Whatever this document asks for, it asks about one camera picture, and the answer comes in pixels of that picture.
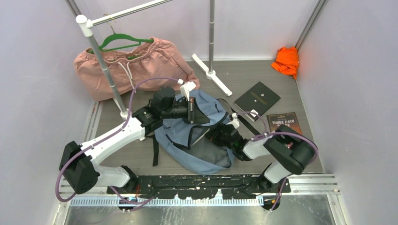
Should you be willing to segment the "blue backpack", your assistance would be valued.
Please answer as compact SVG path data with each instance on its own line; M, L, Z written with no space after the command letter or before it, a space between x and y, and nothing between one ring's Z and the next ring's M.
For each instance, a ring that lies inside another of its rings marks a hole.
M206 135L218 125L227 124L229 112L219 99L202 90L194 90L199 109L210 119L205 124L186 124L182 119L166 119L151 136L153 140L153 166L158 164L159 147L189 171L210 175L232 166L235 156L227 147L212 143Z

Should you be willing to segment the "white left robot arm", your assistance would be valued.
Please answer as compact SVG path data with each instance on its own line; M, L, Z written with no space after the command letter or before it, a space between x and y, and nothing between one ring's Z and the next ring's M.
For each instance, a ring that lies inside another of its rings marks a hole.
M207 124L210 119L199 109L195 97L183 91L180 100L171 87L154 93L149 103L136 110L121 125L83 144L65 146L60 172L76 194L93 187L114 187L130 194L137 187L137 176L127 166L106 167L101 162L125 145L146 137L162 126L164 119L182 119L187 124Z

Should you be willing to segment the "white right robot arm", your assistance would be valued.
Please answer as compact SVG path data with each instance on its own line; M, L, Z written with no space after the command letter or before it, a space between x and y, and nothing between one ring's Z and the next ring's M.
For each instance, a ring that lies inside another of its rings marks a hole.
M276 188L282 190L288 176L300 175L318 157L317 146L286 125L252 139L243 138L233 125L219 125L205 137L213 144L231 150L241 161L272 155L275 162L261 173L257 184L268 193Z

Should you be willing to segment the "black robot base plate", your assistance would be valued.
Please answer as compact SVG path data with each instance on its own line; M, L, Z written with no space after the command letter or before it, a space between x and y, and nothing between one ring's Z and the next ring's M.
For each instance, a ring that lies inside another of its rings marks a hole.
M276 196L291 192L288 181L271 184L259 174L218 174L218 175L141 175L133 181L133 186L118 188L117 192L137 194L142 198L159 199L214 199L221 192L223 200L253 199L260 195Z

